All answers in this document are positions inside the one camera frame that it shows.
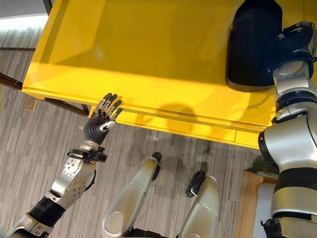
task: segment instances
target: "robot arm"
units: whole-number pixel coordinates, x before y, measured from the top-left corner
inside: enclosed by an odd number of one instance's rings
[[[67,153],[63,171],[52,188],[11,228],[6,238],[46,238],[66,209],[90,188],[96,175],[96,163],[105,162],[107,157],[99,145],[116,125],[115,120],[122,111],[122,108],[116,110],[121,104],[121,100],[116,99],[116,94],[109,93],[99,102],[85,125],[84,142]]]
[[[317,234],[317,93],[313,74],[316,30],[300,22],[278,36],[273,78],[276,115],[259,135],[259,147],[279,169],[268,237],[316,237]]]

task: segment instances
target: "wooden furniture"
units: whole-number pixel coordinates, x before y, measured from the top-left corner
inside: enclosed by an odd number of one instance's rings
[[[261,183],[276,183],[277,179],[244,171],[234,238],[252,238]]]

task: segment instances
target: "floor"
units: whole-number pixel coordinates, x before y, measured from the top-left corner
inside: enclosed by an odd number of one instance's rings
[[[1,31],[0,47],[36,47],[41,30]],[[32,54],[0,51],[0,71],[23,81]],[[25,100],[23,93],[1,86],[3,234],[50,189],[62,170],[66,152],[83,140],[82,127],[88,120],[43,101],[38,101],[34,112],[26,111]],[[219,238],[233,236],[243,171],[273,172],[255,149],[120,124],[102,146],[108,159],[98,165],[96,183],[65,212],[50,237],[100,237],[109,204],[154,151],[162,153],[161,172],[150,186],[135,227],[170,238],[179,233],[194,201],[186,197],[185,189],[196,171],[204,169],[217,179],[221,203]]]

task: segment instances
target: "black bag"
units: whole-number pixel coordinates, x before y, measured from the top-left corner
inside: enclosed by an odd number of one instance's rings
[[[240,91],[266,90],[274,81],[272,64],[282,8],[274,0],[245,0],[233,20],[228,44],[227,84]]]

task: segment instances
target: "yellow table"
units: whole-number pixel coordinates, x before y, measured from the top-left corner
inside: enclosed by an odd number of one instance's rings
[[[226,50],[242,0],[56,0],[22,91],[96,105],[122,95],[118,121],[257,148],[273,91],[225,84]],[[278,0],[283,26],[317,22],[314,0]]]

